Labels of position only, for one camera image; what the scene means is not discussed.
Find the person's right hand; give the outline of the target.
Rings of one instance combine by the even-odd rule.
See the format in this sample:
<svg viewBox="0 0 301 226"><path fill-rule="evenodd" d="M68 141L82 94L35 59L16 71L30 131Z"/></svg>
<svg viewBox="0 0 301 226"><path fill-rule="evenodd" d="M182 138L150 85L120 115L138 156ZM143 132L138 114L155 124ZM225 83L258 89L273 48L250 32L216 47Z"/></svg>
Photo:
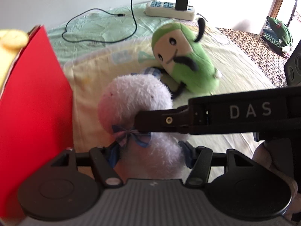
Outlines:
<svg viewBox="0 0 301 226"><path fill-rule="evenodd" d="M292 193L292 201L286 213L284 214L284 217L287 220L291 221L293 225L300 225L300 222L296 222L292 219L293 214L300 213L300 193L298 193L297 182L293 178L277 170L272 165L271 155L263 144L259 145L256 148L252 159L260 165L264 166L266 169L270 170L272 173L275 173L276 175L281 177L289 185Z"/></svg>

